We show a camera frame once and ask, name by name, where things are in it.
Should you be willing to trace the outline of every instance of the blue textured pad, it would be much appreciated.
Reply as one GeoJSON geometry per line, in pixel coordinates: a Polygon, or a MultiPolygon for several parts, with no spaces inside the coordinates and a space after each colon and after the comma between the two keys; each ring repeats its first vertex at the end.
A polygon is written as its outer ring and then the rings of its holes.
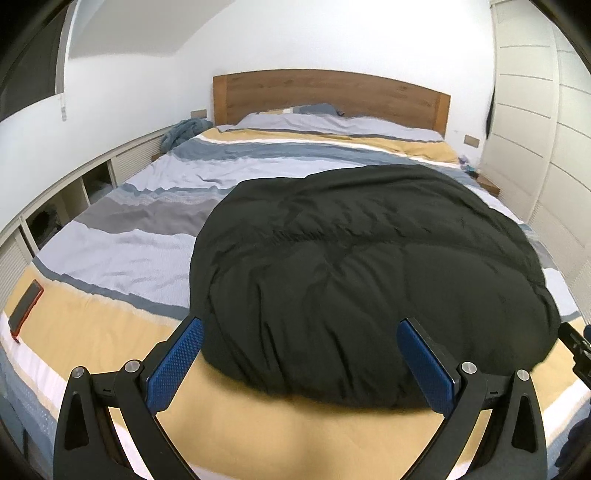
{"type": "Polygon", "coordinates": [[[168,408],[203,344],[203,323],[193,319],[147,381],[146,405],[152,414],[168,408]]]}
{"type": "Polygon", "coordinates": [[[398,325],[396,340],[427,403],[433,411],[447,417],[454,407],[452,379],[408,321],[398,325]]]}

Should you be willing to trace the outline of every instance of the wall socket plate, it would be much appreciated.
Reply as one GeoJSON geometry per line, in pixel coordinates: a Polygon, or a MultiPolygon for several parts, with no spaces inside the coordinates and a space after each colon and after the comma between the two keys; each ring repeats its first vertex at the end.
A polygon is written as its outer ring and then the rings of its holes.
{"type": "Polygon", "coordinates": [[[203,110],[194,110],[191,112],[191,118],[207,118],[207,109],[204,108],[203,110]]]}
{"type": "Polygon", "coordinates": [[[480,145],[480,139],[466,135],[464,137],[464,143],[466,145],[470,145],[471,147],[478,148],[478,145],[480,145]]]}

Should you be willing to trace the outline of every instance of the black fabric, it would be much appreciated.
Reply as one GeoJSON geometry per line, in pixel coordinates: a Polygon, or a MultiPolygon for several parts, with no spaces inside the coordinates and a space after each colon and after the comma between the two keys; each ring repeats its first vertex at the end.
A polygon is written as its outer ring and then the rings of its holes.
{"type": "Polygon", "coordinates": [[[423,166],[238,184],[197,237],[190,288],[215,368],[354,407],[422,402],[395,341],[407,316],[491,374],[531,370],[560,322],[519,226],[423,166]]]}

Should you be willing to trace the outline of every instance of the bedsheet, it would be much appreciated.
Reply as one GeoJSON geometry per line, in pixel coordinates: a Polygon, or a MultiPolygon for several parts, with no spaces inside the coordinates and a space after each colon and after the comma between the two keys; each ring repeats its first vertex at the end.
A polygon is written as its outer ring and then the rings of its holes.
{"type": "MultiPolygon", "coordinates": [[[[372,118],[250,115],[188,140],[68,223],[27,268],[0,317],[0,381],[8,400],[51,463],[70,371],[78,365],[91,372],[119,369],[169,336],[188,313],[196,235],[217,203],[252,178],[381,164],[434,168],[519,224],[538,253],[563,321],[582,330],[564,279],[535,232],[465,175],[456,160],[436,132],[372,118]],[[45,293],[16,344],[7,316],[33,278],[45,293]]],[[[571,372],[571,356],[560,344],[532,377],[552,466],[569,426],[588,415],[591,394],[571,372]]],[[[132,466],[149,478],[117,410],[113,419],[132,466]]],[[[204,480],[326,480],[401,477],[441,416],[269,398],[225,378],[199,355],[158,419],[204,480]]],[[[452,476],[467,467],[485,420],[483,413],[452,476]]]]}

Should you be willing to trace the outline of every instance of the headboard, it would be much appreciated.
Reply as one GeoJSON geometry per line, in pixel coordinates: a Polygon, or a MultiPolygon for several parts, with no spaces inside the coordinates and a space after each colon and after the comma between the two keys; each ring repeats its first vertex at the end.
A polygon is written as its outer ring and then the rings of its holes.
{"type": "Polygon", "coordinates": [[[249,113],[331,103],[345,116],[369,115],[445,135],[451,97],[412,83],[335,70],[261,70],[213,78],[217,125],[249,113]]]}

